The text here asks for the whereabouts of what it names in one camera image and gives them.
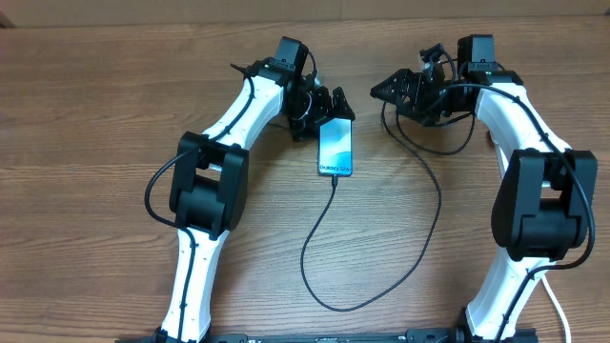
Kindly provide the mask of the blue screen smartphone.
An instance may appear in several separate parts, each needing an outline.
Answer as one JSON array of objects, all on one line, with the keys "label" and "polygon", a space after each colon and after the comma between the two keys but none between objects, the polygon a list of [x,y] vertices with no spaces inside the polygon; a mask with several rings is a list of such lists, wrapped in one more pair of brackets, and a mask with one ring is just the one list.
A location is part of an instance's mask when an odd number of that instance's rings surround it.
[{"label": "blue screen smartphone", "polygon": [[350,119],[335,118],[320,127],[318,172],[322,175],[352,175],[353,136]]}]

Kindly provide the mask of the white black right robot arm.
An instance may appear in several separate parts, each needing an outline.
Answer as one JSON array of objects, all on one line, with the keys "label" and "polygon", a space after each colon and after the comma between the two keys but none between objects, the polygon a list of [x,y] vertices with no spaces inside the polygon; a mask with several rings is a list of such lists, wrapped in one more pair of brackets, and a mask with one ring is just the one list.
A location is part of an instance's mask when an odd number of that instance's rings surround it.
[{"label": "white black right robot arm", "polygon": [[[490,132],[501,184],[491,213],[498,246],[475,298],[452,328],[409,329],[409,342],[536,342],[533,329],[517,329],[519,315],[547,272],[576,268],[595,241],[592,200],[598,161],[575,151],[544,123],[523,81],[496,59],[490,34],[457,42],[457,57],[436,44],[420,52],[419,72],[400,69],[371,88],[372,97],[425,127],[470,114]],[[569,250],[582,256],[563,263]]]}]

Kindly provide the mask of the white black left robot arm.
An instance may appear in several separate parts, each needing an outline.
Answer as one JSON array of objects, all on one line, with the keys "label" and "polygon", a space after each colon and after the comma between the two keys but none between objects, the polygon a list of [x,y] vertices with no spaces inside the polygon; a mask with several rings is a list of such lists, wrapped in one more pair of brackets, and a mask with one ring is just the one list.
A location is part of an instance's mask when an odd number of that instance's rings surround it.
[{"label": "white black left robot arm", "polygon": [[243,88],[225,114],[201,133],[187,131],[176,156],[169,208],[177,229],[178,260],[168,312],[157,342],[201,342],[210,332],[211,297],[222,247],[244,212],[250,150],[280,114],[294,141],[318,138],[334,119],[355,118],[342,89],[332,91],[303,72],[313,55],[282,37],[272,57],[241,69]]}]

